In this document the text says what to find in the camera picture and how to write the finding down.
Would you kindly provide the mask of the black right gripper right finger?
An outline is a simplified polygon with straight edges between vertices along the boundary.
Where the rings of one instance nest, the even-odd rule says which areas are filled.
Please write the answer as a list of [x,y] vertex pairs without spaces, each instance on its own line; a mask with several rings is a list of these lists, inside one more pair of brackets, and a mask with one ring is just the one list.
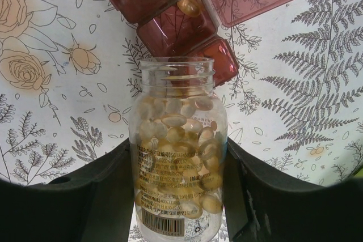
[[362,179],[322,187],[227,142],[223,176],[230,241],[362,241]]

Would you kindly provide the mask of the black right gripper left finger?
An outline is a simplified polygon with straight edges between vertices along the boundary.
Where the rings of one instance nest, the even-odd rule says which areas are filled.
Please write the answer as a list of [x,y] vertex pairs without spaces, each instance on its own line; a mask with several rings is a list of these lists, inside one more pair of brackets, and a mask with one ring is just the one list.
[[125,140],[49,184],[1,181],[1,241],[127,241],[133,205]]

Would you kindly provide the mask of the clear bottle of yellow pills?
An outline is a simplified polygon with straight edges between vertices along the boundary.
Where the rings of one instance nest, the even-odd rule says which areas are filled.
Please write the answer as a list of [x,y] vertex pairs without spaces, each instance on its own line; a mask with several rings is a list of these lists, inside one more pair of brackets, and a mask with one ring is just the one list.
[[222,224],[227,114],[214,61],[141,61],[129,121],[135,211],[147,241],[210,241]]

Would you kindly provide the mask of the dark red weekly pill organizer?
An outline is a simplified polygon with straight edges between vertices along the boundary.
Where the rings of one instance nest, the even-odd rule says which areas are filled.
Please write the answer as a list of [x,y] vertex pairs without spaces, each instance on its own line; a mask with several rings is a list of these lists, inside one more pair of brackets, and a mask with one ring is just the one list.
[[214,59],[214,80],[220,86],[238,73],[239,65],[219,26],[234,27],[292,0],[196,0],[202,8],[192,18],[179,0],[109,0],[154,57],[198,56]]

